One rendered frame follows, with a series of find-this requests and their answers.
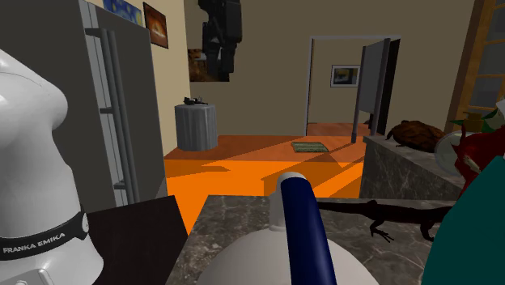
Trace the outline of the black lizard figure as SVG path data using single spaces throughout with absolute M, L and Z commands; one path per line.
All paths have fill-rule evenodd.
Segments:
M 320 210 L 333 211 L 347 214 L 363 215 L 373 221 L 369 226 L 371 236 L 379 234 L 387 242 L 393 238 L 378 227 L 384 222 L 417 224 L 425 240 L 434 241 L 429 231 L 436 223 L 442 223 L 445 215 L 452 209 L 451 206 L 441 206 L 432 209 L 417 209 L 413 207 L 379 204 L 376 200 L 368 202 L 318 202 Z

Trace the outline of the wooden framed window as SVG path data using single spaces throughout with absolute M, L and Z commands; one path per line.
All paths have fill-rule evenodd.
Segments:
M 505 97 L 505 0 L 475 0 L 444 130 L 469 113 L 485 115 Z

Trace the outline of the dark robot stand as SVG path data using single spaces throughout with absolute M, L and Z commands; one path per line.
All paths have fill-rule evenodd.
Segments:
M 165 285 L 187 238 L 176 198 L 90 213 L 90 237 L 104 268 L 93 285 Z

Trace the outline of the grey round bin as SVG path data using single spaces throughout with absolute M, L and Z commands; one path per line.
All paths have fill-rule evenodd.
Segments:
M 214 104 L 180 104 L 175 107 L 176 140 L 182 151 L 208 151 L 218 146 Z

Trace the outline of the grey refrigerator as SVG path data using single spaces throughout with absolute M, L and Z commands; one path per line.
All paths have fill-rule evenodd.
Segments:
M 166 194 L 145 28 L 87 0 L 0 0 L 0 50 L 64 93 L 53 137 L 86 211 Z

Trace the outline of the teal object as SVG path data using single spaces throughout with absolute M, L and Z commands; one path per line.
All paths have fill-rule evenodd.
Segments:
M 505 157 L 495 157 L 444 217 L 422 285 L 505 285 Z

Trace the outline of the blue wall picture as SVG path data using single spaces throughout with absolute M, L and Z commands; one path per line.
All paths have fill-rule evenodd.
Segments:
M 104 9 L 142 26 L 142 12 L 126 0 L 103 0 Z

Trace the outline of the brown wall picture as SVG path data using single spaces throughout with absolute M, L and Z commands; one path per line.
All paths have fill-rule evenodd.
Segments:
M 188 50 L 189 81 L 190 82 L 228 82 L 229 74 L 221 70 L 217 76 L 208 73 L 206 55 L 202 49 Z

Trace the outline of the silver round plate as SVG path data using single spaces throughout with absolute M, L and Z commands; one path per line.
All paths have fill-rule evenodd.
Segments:
M 452 146 L 460 144 L 461 136 L 461 130 L 451 132 L 442 137 L 435 146 L 436 163 L 442 170 L 452 176 L 460 175 L 455 167 L 457 154 Z

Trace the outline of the brown lumpy object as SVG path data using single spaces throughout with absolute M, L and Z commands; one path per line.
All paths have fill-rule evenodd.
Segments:
M 402 120 L 388 132 L 386 139 L 393 138 L 397 147 L 409 147 L 417 151 L 434 153 L 436 144 L 445 135 L 439 128 L 421 121 Z

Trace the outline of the small framed wall picture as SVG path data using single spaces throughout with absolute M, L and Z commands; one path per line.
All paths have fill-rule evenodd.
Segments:
M 330 87 L 357 87 L 360 66 L 332 65 Z

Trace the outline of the orange dark wall picture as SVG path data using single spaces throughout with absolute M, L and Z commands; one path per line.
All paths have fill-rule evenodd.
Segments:
M 142 3 L 142 7 L 146 22 L 146 29 L 149 30 L 151 43 L 159 47 L 169 49 L 165 15 L 146 2 Z

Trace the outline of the red green figure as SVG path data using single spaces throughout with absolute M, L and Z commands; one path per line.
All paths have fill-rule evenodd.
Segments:
M 464 186 L 458 196 L 467 190 L 474 179 L 496 157 L 505 155 L 505 97 L 497 103 L 495 117 L 500 122 L 498 129 L 490 133 L 475 133 L 467 135 L 466 126 L 461 127 L 461 137 L 458 145 L 452 148 L 456 153 L 456 170 L 465 179 Z

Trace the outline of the green floor mat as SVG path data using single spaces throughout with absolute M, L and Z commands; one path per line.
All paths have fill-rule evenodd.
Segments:
M 328 148 L 322 142 L 292 142 L 295 152 L 300 153 L 325 153 Z

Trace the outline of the grey open door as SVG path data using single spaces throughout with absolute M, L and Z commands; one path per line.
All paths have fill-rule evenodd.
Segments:
M 369 113 L 370 135 L 385 134 L 400 39 L 363 46 L 351 142 L 356 143 L 359 112 Z

